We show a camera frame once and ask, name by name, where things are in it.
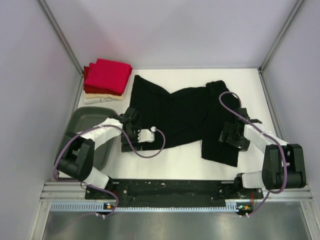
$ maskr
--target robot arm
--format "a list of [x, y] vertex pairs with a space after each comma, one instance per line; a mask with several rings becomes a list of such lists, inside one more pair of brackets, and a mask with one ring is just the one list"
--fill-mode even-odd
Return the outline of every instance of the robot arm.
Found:
[[[257, 126], [262, 132], [236, 117], [234, 123], [227, 122], [224, 125], [219, 141], [229, 143], [240, 151], [248, 150], [249, 144], [253, 143], [264, 153], [262, 170], [239, 173], [234, 180], [237, 188], [280, 189], [284, 182], [284, 168], [287, 168], [285, 188], [303, 188], [306, 185], [306, 171], [302, 147], [298, 144], [289, 144], [267, 131], [259, 120], [249, 118], [245, 108], [239, 108], [237, 113]], [[268, 134], [280, 143], [284, 151], [286, 166], [283, 166], [278, 146], [264, 134]]]
[[[133, 108], [128, 108], [125, 114], [110, 116], [98, 125], [101, 127], [84, 133], [71, 143], [60, 159], [57, 170], [80, 182], [104, 189], [110, 177], [93, 166], [95, 150], [108, 140], [120, 136], [122, 132], [119, 129], [125, 131], [135, 150], [141, 150], [140, 143], [155, 140], [155, 127], [141, 129], [140, 122], [140, 115]], [[60, 152], [75, 135], [73, 132], [65, 134]], [[122, 152], [131, 150], [127, 138], [122, 137], [121, 144]]]

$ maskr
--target stack of folded clothes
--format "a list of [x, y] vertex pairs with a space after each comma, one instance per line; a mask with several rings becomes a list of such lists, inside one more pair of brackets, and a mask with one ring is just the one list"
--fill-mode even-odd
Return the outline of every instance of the stack of folded clothes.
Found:
[[131, 65], [118, 61], [98, 59], [84, 67], [84, 104], [123, 100]]

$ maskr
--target black cloth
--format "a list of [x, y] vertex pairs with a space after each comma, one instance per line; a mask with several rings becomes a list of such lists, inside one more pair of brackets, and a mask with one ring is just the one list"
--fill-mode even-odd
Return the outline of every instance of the black cloth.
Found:
[[[130, 107], [141, 114], [143, 129], [155, 126], [164, 133], [165, 148], [202, 140], [202, 158], [236, 167], [238, 149], [218, 141], [225, 122], [235, 120], [219, 102], [219, 95], [225, 91], [226, 84], [219, 80], [169, 93], [136, 75]], [[231, 109], [240, 106], [232, 94], [224, 95], [222, 100]], [[155, 141], [142, 143], [142, 149], [158, 150], [162, 144], [163, 138], [156, 132]]]

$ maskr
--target white arm segment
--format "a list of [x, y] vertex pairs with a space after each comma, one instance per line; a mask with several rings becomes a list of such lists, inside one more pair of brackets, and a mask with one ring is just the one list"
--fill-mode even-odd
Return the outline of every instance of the white arm segment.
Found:
[[[262, 130], [262, 133], [258, 132], [253, 126], [250, 124], [246, 124], [244, 126], [243, 136], [250, 140], [258, 149], [261, 150], [263, 154], [265, 154], [266, 146], [276, 144], [270, 138], [267, 138], [263, 134], [266, 133], [269, 136], [273, 137], [277, 140], [281, 146], [286, 146], [288, 143], [286, 141], [281, 140], [272, 132], [267, 131], [265, 127], [261, 123], [254, 123], [259, 129]], [[262, 180], [262, 171], [248, 172], [242, 174], [242, 185], [245, 189], [264, 189], [266, 188], [263, 180]]]
[[[107, 118], [104, 122], [100, 123], [97, 126], [102, 126], [107, 124], [117, 126], [121, 129], [123, 126], [122, 123], [120, 123], [118, 120], [114, 118]], [[81, 137], [85, 139], [92, 139], [94, 141], [94, 150], [96, 150], [98, 147], [106, 143], [108, 140], [121, 135], [121, 133], [122, 132], [120, 130], [110, 126], [110, 127], [100, 127], [96, 130], [83, 134]], [[70, 179], [71, 177], [59, 171], [59, 178]], [[86, 178], [86, 180], [84, 180], [85, 183], [92, 184], [98, 188], [102, 187], [103, 189], [106, 187], [108, 181], [109, 181], [109, 177], [101, 173], [95, 167], [92, 167], [92, 171], [90, 175]]]
[[[114, 118], [107, 118], [104, 122], [100, 123], [97, 126], [102, 125], [113, 125], [116, 127], [119, 127], [122, 129], [123, 124], [120, 123], [118, 120]], [[109, 127], [101, 127], [96, 130], [87, 132], [83, 134], [81, 137], [85, 139], [92, 139], [94, 141], [94, 150], [96, 150], [98, 147], [100, 147], [102, 144], [105, 144], [110, 139], [113, 139], [114, 137], [120, 136], [122, 132], [119, 129], [116, 129], [115, 127], [109, 126]]]
[[84, 180], [84, 182], [87, 184], [91, 184], [95, 187], [105, 189], [109, 179], [110, 178], [107, 175], [100, 172], [93, 166], [89, 176]]
[[256, 145], [258, 149], [264, 154], [267, 145], [275, 144], [270, 138], [267, 138], [263, 134], [268, 134], [269, 136], [273, 137], [277, 140], [281, 146], [286, 146], [288, 143], [286, 141], [281, 140], [276, 135], [274, 135], [271, 131], [267, 131], [265, 127], [261, 123], [254, 123], [259, 129], [262, 130], [262, 133], [258, 132], [253, 126], [250, 124], [244, 125], [244, 132], [243, 136], [250, 140], [251, 143]]

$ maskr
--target white table surface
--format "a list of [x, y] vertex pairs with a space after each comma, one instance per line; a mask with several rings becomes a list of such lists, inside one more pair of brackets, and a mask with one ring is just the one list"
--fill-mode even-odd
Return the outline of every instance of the white table surface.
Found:
[[[173, 93], [188, 87], [205, 86], [211, 81], [223, 80], [230, 91], [237, 93], [242, 106], [249, 116], [259, 119], [264, 126], [275, 132], [267, 101], [263, 92], [257, 69], [139, 69], [133, 70], [125, 89], [123, 101], [83, 104], [80, 107], [105, 107], [118, 114], [126, 111], [134, 76], [153, 82]], [[153, 155], [156, 150], [140, 152], [145, 156]], [[201, 142], [193, 142], [170, 149], [164, 149], [154, 158], [140, 158], [133, 152], [121, 152], [120, 137], [113, 143], [108, 163], [102, 170], [111, 178], [121, 179], [177, 179], [177, 180], [233, 180], [238, 173], [254, 172], [262, 169], [264, 155], [253, 144], [247, 152], [240, 152], [238, 167], [201, 158]]]

